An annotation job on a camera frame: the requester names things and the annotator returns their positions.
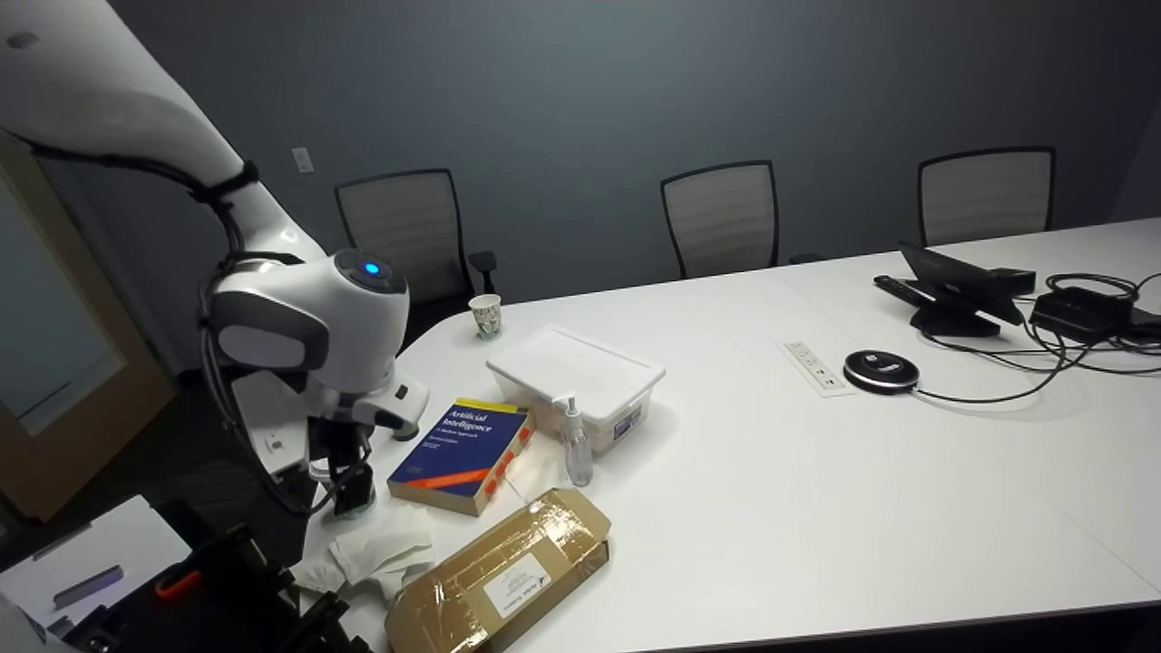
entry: white box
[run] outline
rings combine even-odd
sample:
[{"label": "white box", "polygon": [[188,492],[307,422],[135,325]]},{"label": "white box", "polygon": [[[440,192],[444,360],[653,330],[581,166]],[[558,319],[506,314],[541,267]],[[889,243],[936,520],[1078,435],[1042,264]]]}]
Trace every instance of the white box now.
[{"label": "white box", "polygon": [[558,397],[577,397],[592,451],[608,451],[648,408],[659,366],[608,346],[535,330],[531,340],[487,363],[506,403],[526,408],[541,432],[563,435]]}]

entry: book cover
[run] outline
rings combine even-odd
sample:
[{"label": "book cover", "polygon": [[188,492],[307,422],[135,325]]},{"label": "book cover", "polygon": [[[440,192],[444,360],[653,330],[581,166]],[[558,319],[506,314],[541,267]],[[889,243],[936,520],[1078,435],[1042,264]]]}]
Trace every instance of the book cover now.
[{"label": "book cover", "polygon": [[394,496],[479,516],[531,435],[526,409],[456,400],[390,470],[388,486]]}]

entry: table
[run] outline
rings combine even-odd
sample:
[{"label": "table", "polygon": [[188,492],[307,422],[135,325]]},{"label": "table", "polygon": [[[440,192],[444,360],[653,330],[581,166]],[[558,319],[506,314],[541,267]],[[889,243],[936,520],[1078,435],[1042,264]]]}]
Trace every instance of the table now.
[{"label": "table", "polygon": [[[939,252],[984,267],[1138,281],[1161,267],[1161,219]],[[587,486],[614,520],[608,567],[517,651],[806,639],[1161,599],[1161,427],[1150,422],[1161,375],[1071,369],[1006,408],[820,393],[788,346],[833,375],[853,347],[902,352],[926,387],[951,397],[1037,380],[920,340],[910,310],[869,276],[908,276],[908,264],[869,255],[511,306],[492,340],[453,314],[404,352],[431,385],[425,427],[456,397],[498,400],[487,360],[541,325],[667,369],[645,422],[600,456]],[[1161,284],[1141,306],[1161,310]],[[406,451],[377,435],[379,486]],[[416,510],[445,554],[558,481],[558,460],[558,441],[535,435],[479,520],[379,490],[361,516],[313,520],[306,554]],[[350,595],[343,626],[384,651],[384,605],[369,591]]]}]

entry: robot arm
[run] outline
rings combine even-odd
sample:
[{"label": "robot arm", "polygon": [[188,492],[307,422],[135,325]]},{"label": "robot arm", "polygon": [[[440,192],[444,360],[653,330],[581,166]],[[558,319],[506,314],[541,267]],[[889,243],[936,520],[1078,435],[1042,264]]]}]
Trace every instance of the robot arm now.
[{"label": "robot arm", "polygon": [[215,356],[307,369],[325,418],[416,422],[427,393],[394,369],[406,284],[369,255],[321,255],[104,0],[3,0],[0,85],[0,126],[31,150],[152,169],[215,208]]}]

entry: black office chair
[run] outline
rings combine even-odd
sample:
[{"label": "black office chair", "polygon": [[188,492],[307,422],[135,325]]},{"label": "black office chair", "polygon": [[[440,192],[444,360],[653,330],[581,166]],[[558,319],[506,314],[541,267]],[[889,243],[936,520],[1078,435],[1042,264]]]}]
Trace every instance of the black office chair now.
[{"label": "black office chair", "polygon": [[919,166],[920,243],[1043,233],[1051,219],[1051,150],[980,150]]},{"label": "black office chair", "polygon": [[662,219],[681,276],[777,264],[774,162],[743,161],[659,183]]},{"label": "black office chair", "polygon": [[445,166],[358,178],[333,187],[349,239],[384,258],[410,284],[406,340],[492,294],[492,252],[464,255],[462,200]]}]

